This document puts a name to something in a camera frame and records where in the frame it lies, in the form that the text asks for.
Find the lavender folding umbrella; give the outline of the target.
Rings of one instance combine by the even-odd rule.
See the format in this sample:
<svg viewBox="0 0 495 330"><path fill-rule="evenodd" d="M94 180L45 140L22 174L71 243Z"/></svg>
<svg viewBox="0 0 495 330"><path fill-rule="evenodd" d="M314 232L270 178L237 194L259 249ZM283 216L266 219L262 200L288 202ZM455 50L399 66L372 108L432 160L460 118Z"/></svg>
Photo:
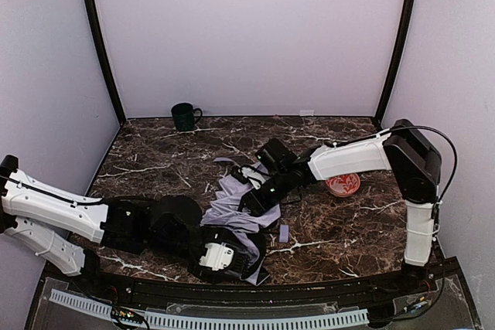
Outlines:
<svg viewBox="0 0 495 330"><path fill-rule="evenodd" d="M247 269L234 276L258 286L268 279L268 272L262 267L265 253L261 251L266 244L258 247L251 238L257 237L261 230L281 217L280 205L271 207L261 216L254 216L247 209L238 209L242 196L254 189L252 183L243 184L232 175L226 175L219 185L220 191L216 192L216 199L203 214L200 225L223 227L233 233L241 244L241 251L247 254Z"/></svg>

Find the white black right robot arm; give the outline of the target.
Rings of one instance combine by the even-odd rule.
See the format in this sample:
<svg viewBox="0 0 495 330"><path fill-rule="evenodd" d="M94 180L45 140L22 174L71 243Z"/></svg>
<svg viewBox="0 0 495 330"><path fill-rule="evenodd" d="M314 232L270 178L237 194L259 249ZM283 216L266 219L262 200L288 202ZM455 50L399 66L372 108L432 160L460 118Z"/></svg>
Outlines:
<svg viewBox="0 0 495 330"><path fill-rule="evenodd" d="M264 166L242 165L238 175L253 184L238 211L264 216L290 192L343 175L392 179L406 206L408 268L427 265L439 228L440 206L456 175L459 155L452 140L436 128L407 119L390 128L349 141L324 143L295 153L277 138L257 152Z"/></svg>

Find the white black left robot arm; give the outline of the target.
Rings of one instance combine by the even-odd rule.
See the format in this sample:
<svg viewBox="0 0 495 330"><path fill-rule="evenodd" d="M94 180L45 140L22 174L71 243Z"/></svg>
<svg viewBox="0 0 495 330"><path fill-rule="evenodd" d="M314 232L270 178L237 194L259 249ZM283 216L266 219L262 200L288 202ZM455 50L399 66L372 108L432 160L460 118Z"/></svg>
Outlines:
<svg viewBox="0 0 495 330"><path fill-rule="evenodd" d="M56 228L128 253L147 249L169 253L186 260L191 274L211 284L231 278L264 283L269 277L263 267L264 236L202 226L202 216L200 206L188 196L88 198L28 176L14 155L1 162L2 233L21 240L69 277L96 278L100 258L61 237Z"/></svg>

